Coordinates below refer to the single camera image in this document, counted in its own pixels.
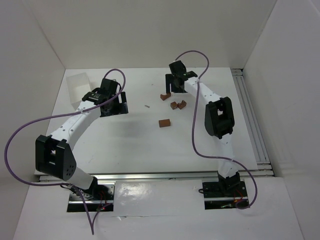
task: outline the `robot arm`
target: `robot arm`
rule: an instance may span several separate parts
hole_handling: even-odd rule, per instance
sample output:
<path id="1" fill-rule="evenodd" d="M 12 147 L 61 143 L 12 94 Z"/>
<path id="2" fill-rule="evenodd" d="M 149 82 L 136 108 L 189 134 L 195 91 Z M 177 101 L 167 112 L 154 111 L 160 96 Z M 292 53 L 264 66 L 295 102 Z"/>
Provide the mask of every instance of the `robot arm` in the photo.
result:
<path id="1" fill-rule="evenodd" d="M 197 97 L 198 79 L 193 72 L 187 72 L 179 60 L 169 65 L 171 74 L 166 74 L 166 92 L 189 93 Z M 229 97 L 221 97 L 209 89 L 203 82 L 199 83 L 199 102 L 205 105 L 204 126 L 212 141 L 221 150 L 223 157 L 233 159 L 232 132 L 235 126 L 232 102 Z M 220 187 L 227 191 L 240 183 L 237 165 L 231 161 L 219 160 L 218 178 Z"/>
<path id="2" fill-rule="evenodd" d="M 54 176 L 80 188 L 87 199 L 99 199 L 99 192 L 108 190 L 98 185 L 98 180 L 79 167 L 72 153 L 77 141 L 87 128 L 99 117 L 127 114 L 128 106 L 126 93 L 121 93 L 111 103 L 97 107 L 90 111 L 85 109 L 102 104 L 112 98 L 117 92 L 118 83 L 104 78 L 99 88 L 88 92 L 80 103 L 76 112 L 62 126 L 49 136 L 40 135 L 35 142 L 35 167 L 39 172 Z"/>

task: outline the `wooden block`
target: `wooden block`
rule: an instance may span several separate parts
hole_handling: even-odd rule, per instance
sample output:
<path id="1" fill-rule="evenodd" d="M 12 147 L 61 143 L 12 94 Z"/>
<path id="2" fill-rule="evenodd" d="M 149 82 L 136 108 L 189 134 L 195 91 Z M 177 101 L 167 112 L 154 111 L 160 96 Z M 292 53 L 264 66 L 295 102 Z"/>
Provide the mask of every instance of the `wooden block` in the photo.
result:
<path id="1" fill-rule="evenodd" d="M 170 119 L 159 120 L 159 127 L 160 128 L 170 127 L 170 125 L 171 125 Z"/>
<path id="2" fill-rule="evenodd" d="M 164 101 L 164 100 L 166 100 L 166 99 L 168 99 L 168 98 L 170 98 L 170 97 L 171 97 L 171 92 L 170 92 L 170 93 L 167 93 L 167 94 L 165 94 L 165 95 L 160 94 L 160 98 L 162 99 L 162 101 Z"/>
<path id="3" fill-rule="evenodd" d="M 179 108 L 179 109 L 183 109 L 185 106 L 187 106 L 187 103 L 186 103 L 185 100 L 182 100 L 181 103 L 178 103 L 178 108 Z"/>
<path id="4" fill-rule="evenodd" d="M 178 107 L 178 104 L 177 104 L 175 101 L 173 101 L 172 103 L 170 103 L 170 107 L 171 107 L 173 110 L 175 110 L 175 109 Z"/>

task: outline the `white enclosure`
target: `white enclosure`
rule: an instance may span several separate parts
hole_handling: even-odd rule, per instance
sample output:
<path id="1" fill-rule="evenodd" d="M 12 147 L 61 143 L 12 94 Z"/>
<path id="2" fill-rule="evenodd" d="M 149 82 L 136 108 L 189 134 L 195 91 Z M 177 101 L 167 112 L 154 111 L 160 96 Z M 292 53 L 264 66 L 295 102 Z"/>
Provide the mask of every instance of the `white enclosure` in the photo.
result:
<path id="1" fill-rule="evenodd" d="M 179 181 L 163 182 L 163 185 L 159 183 L 160 190 L 154 186 L 150 190 L 167 194 L 172 204 L 150 200 L 150 211 L 140 205 L 138 210 L 141 211 L 131 211 L 133 208 L 119 208 L 118 204 L 114 217 L 100 215 L 92 239 L 108 238 L 113 230 L 118 231 L 110 239 L 120 240 L 130 237 L 150 239 L 152 235 L 158 239 L 189 236 L 193 239 L 246 240 L 319 238 L 319 0 L 2 0 L 0 32 L 2 154 L 7 140 L 21 125 L 52 114 L 74 111 L 67 94 L 67 76 L 87 73 L 90 84 L 93 83 L 91 87 L 95 88 L 106 69 L 121 68 L 125 69 L 127 81 L 130 78 L 135 81 L 128 82 L 125 89 L 131 104 L 134 103 L 128 105 L 133 114 L 128 114 L 126 120 L 122 116 L 113 120 L 99 119 L 90 128 L 93 132 L 86 136 L 91 138 L 96 132 L 103 138 L 108 134 L 109 138 L 106 137 L 103 144 L 109 144 L 109 152 L 119 151 L 120 143 L 134 143 L 140 147 L 141 143 L 148 142 L 150 150 L 139 160 L 137 152 L 141 148 L 126 149 L 123 153 L 128 155 L 135 150 L 136 158 L 132 162 L 111 160 L 107 162 L 109 167 L 98 168 L 98 164 L 107 159 L 101 151 L 107 147 L 100 148 L 98 141 L 94 142 L 95 147 L 89 147 L 94 152 L 89 155 L 93 161 L 89 164 L 85 148 L 90 141 L 83 140 L 75 149 L 76 157 L 84 159 L 79 160 L 81 167 L 99 174 L 108 170 L 118 174 L 215 171 L 217 166 L 210 161 L 203 160 L 198 164 L 197 160 L 201 159 L 192 156 L 191 145 L 190 151 L 184 150 L 190 143 L 194 98 L 186 97 L 188 108 L 181 112 L 177 110 L 172 116 L 175 124 L 181 117 L 179 114 L 183 114 L 180 128 L 160 132 L 156 126 L 151 132 L 153 121 L 161 115 L 172 114 L 170 108 L 170 112 L 162 109 L 163 104 L 169 107 L 171 101 L 156 102 L 156 99 L 159 100 L 159 94 L 165 91 L 164 74 L 169 73 L 168 64 L 187 50 L 199 50 L 208 56 L 210 70 L 203 81 L 232 98 L 237 119 L 237 136 L 233 143 L 235 156 L 251 170 L 259 169 L 259 150 L 254 144 L 254 136 L 260 134 L 259 129 L 262 132 L 260 142 L 265 142 L 267 157 L 277 177 L 257 178 L 258 199 L 247 212 L 237 209 L 201 211 L 203 199 L 197 192 L 201 185 L 199 180 L 193 180 L 194 188 L 184 188 L 184 183 Z M 196 67 L 205 66 L 202 57 L 195 53 L 184 56 L 183 62 L 190 69 L 195 68 L 197 73 L 203 68 Z M 239 87 L 232 81 L 230 69 L 243 69 L 244 86 Z M 135 93 L 142 88 L 155 108 L 145 107 L 148 104 L 144 102 L 137 104 L 141 99 Z M 243 100 L 242 90 L 248 91 L 251 102 Z M 137 128 L 133 129 L 130 123 L 140 115 L 148 117 L 141 124 L 141 129 L 145 127 L 147 131 L 134 139 L 130 134 L 136 135 Z M 259 127 L 253 131 L 250 120 L 255 119 Z M 35 175 L 35 139 L 40 134 L 52 132 L 61 121 L 63 119 L 52 120 L 50 124 L 49 121 L 33 124 L 14 138 L 8 157 L 18 176 L 28 181 L 39 180 Z M 105 129 L 105 123 L 115 126 L 114 129 Z M 110 134 L 115 135 L 120 123 L 133 130 L 127 132 L 130 136 L 121 132 L 117 141 L 110 145 Z M 200 122 L 197 124 L 198 143 L 207 143 Z M 148 141 L 153 135 L 165 139 L 167 135 L 185 129 L 188 132 L 175 139 L 179 141 L 178 150 L 166 145 L 156 149 L 156 142 Z M 206 144 L 201 146 L 201 151 L 208 148 Z M 159 162 L 166 149 L 176 151 L 177 157 L 168 154 L 163 162 Z M 156 157 L 148 161 L 152 154 Z M 29 188 L 10 175 L 4 161 L 0 163 L 0 174 L 1 239 L 92 237 L 85 213 L 66 213 L 67 190 Z M 253 184 L 249 178 L 245 181 L 248 198 L 252 200 Z M 189 201 L 180 204 L 179 199 L 172 197 L 169 192 L 175 188 L 183 193 L 186 190 Z M 153 214 L 151 210 L 157 207 L 166 214 Z M 199 207 L 196 214 L 186 210 L 193 207 Z M 120 215 L 130 217 L 124 221 L 117 218 Z M 74 231 L 78 231 L 76 236 L 72 234 Z"/>

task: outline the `black bracket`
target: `black bracket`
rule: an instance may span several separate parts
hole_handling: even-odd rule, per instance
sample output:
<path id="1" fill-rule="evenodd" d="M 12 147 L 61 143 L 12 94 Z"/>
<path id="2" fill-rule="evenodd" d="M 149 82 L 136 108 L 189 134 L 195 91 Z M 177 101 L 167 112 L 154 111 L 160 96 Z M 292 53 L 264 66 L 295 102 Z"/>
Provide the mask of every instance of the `black bracket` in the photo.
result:
<path id="1" fill-rule="evenodd" d="M 220 98 L 215 102 L 210 101 L 205 106 L 204 126 L 210 136 L 219 139 L 226 134 L 232 134 L 235 117 L 229 97 Z"/>
<path id="2" fill-rule="evenodd" d="M 101 86 L 95 88 L 93 91 L 88 92 L 82 98 L 82 101 L 91 101 L 95 105 L 102 104 L 116 95 L 117 87 L 119 85 L 120 84 L 114 80 L 104 78 L 102 79 Z M 126 92 L 121 92 L 120 96 L 121 102 L 119 100 L 119 97 L 116 97 L 112 102 L 100 107 L 100 117 L 127 114 L 129 112 Z"/>
<path id="3" fill-rule="evenodd" d="M 66 140 L 40 135 L 35 141 L 35 169 L 44 174 L 68 181 L 77 163 Z"/>
<path id="4" fill-rule="evenodd" d="M 186 93 L 185 81 L 189 78 L 198 77 L 194 71 L 188 71 L 182 61 L 175 61 L 169 64 L 171 74 L 165 75 L 165 91 L 167 94 Z"/>

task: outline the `purple wire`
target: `purple wire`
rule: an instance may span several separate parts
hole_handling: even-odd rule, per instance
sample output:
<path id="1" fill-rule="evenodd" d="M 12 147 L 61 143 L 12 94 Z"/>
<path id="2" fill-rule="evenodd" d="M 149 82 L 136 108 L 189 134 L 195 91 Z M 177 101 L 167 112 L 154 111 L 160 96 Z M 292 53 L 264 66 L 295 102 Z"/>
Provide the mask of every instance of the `purple wire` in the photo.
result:
<path id="1" fill-rule="evenodd" d="M 206 61 L 207 61 L 207 66 L 205 68 L 205 70 L 203 71 L 203 73 L 201 73 L 201 75 L 199 76 L 199 80 L 200 78 L 205 74 L 205 72 L 208 70 L 209 68 L 209 59 L 208 57 L 200 52 L 200 51 L 197 51 L 197 50 L 190 50 L 190 51 L 185 51 L 183 52 L 182 54 L 180 54 L 175 60 L 178 60 L 182 55 L 184 54 L 187 54 L 187 53 L 199 53 L 201 54 L 202 56 L 205 57 Z M 196 126 L 196 119 L 197 119 L 197 110 L 198 110 L 198 102 L 199 102 L 199 94 L 200 94 L 200 81 L 197 82 L 197 91 L 196 91 L 196 98 L 195 98 L 195 106 L 194 106 L 194 114 L 193 114 L 193 121 L 192 121 L 192 133 L 191 133 L 191 138 L 192 138 L 192 147 L 193 147 L 193 150 L 194 152 L 202 157 L 202 158 L 205 158 L 205 159 L 223 159 L 223 160 L 228 160 L 228 161 L 231 161 L 231 162 L 234 162 L 238 165 L 240 165 L 248 174 L 249 176 L 251 177 L 252 181 L 253 181 L 253 184 L 254 184 L 254 190 L 255 190 L 255 193 L 254 193 L 254 197 L 253 197 L 253 200 L 251 201 L 251 203 L 248 205 L 248 206 L 245 206 L 245 207 L 238 207 L 238 204 L 245 201 L 245 200 L 242 200 L 242 201 L 238 201 L 236 204 L 235 204 L 235 207 L 237 209 L 247 209 L 247 208 L 250 208 L 256 201 L 257 199 L 257 196 L 258 196 L 258 186 L 257 186 L 257 183 L 256 183 L 256 180 L 254 178 L 254 176 L 251 174 L 251 172 L 246 168 L 245 165 L 243 165 L 241 162 L 239 161 L 236 161 L 236 160 L 233 160 L 232 158 L 229 158 L 229 157 L 225 157 L 225 156 L 206 156 L 206 155 L 203 155 L 201 154 L 200 152 L 198 152 L 197 148 L 196 148 L 196 143 L 195 143 L 195 126 Z"/>
<path id="2" fill-rule="evenodd" d="M 123 76 L 123 85 L 122 85 L 122 88 L 119 90 L 119 92 L 114 95 L 112 98 L 108 99 L 107 101 L 99 104 L 99 105 L 96 105 L 96 106 L 93 106 L 93 107 L 90 107 L 86 110 L 83 110 L 83 112 L 88 112 L 90 110 L 93 110 L 93 109 L 96 109 L 96 108 L 100 108 L 101 106 L 105 105 L 105 104 L 108 104 L 110 103 L 112 100 L 114 100 L 115 98 L 117 98 L 121 92 L 124 90 L 125 88 L 125 85 L 126 85 L 126 76 L 124 74 L 123 71 L 121 71 L 120 69 L 117 69 L 117 68 L 113 68 L 111 70 L 109 70 L 103 78 L 105 78 L 109 73 L 111 72 L 114 72 L 114 71 L 117 71 L 119 73 L 122 74 Z M 64 183 L 64 182 L 61 182 L 61 183 L 44 183 L 44 184 L 41 184 L 41 183 L 33 183 L 33 182 L 29 182 L 29 181 L 25 181 L 23 180 L 22 178 L 18 177 L 11 169 L 10 165 L 9 165 L 9 161 L 8 161 L 8 149 L 9 149 L 9 145 L 10 143 L 12 142 L 13 138 L 17 135 L 17 133 L 19 133 L 22 129 L 24 129 L 25 127 L 31 125 L 31 124 L 34 124 L 34 123 L 37 123 L 37 122 L 40 122 L 40 121 L 44 121 L 44 120 L 48 120 L 48 119 L 56 119 L 56 118 L 61 118 L 61 117 L 69 117 L 69 116 L 74 116 L 74 115 L 78 115 L 80 114 L 81 112 L 80 111 L 76 111 L 76 112 L 72 112 L 72 113 L 66 113 L 66 114 L 59 114 L 59 115 L 53 115 L 53 116 L 46 116 L 46 117 L 42 117 L 42 118 L 39 118 L 39 119 L 36 119 L 36 120 L 33 120 L 33 121 L 30 121 L 30 122 L 27 122 L 26 124 L 22 125 L 21 127 L 19 127 L 17 130 L 14 131 L 14 133 L 11 135 L 11 137 L 8 139 L 6 145 L 5 145 L 5 148 L 4 148 L 4 163 L 5 163 L 5 166 L 6 168 L 8 169 L 9 173 L 16 179 L 18 180 L 19 182 L 23 183 L 23 184 L 27 184 L 27 185 L 30 185 L 30 186 L 68 186 L 69 184 L 68 183 Z M 76 186 L 72 186 L 80 195 L 81 199 L 82 199 L 82 202 L 83 202 L 83 205 L 84 205 L 84 209 L 85 209 L 85 212 L 86 212 L 86 215 L 88 217 L 88 220 L 89 220 L 89 224 L 90 224 L 90 227 L 91 227 L 91 232 L 92 232 L 92 235 L 94 234 L 94 226 L 93 226 L 93 223 L 91 222 L 91 218 L 90 218 L 90 215 L 89 215 L 89 211 L 88 211 L 88 207 L 87 207 L 87 204 L 86 204 L 86 200 L 84 199 L 83 195 L 81 194 L 80 190 L 76 187 Z"/>
<path id="3" fill-rule="evenodd" d="M 208 68 L 209 68 L 209 64 L 210 64 L 209 58 L 208 58 L 203 52 L 201 52 L 201 51 L 189 50 L 189 51 L 185 51 L 185 52 L 181 53 L 179 56 L 177 56 L 176 59 L 175 59 L 175 61 L 177 61 L 181 56 L 183 56 L 183 55 L 185 55 L 185 54 L 188 54 L 188 53 L 201 54 L 201 55 L 204 56 L 205 59 L 206 59 L 207 64 L 206 64 L 205 70 L 204 70 L 204 71 L 200 74 L 200 76 L 198 77 L 198 79 L 200 79 L 200 78 L 206 73 L 206 71 L 207 71 Z"/>
<path id="4" fill-rule="evenodd" d="M 111 204 L 112 204 L 112 203 L 107 203 L 107 204 L 103 205 L 102 207 L 100 207 L 100 208 L 96 211 L 96 213 L 95 213 L 95 215 L 94 215 L 94 217 L 93 217 L 93 220 L 92 220 L 92 225 L 95 224 L 96 217 L 97 217 L 98 214 L 101 212 L 101 209 L 103 209 L 103 208 L 105 208 L 105 207 L 107 207 L 107 206 L 109 206 L 109 205 L 111 205 Z"/>

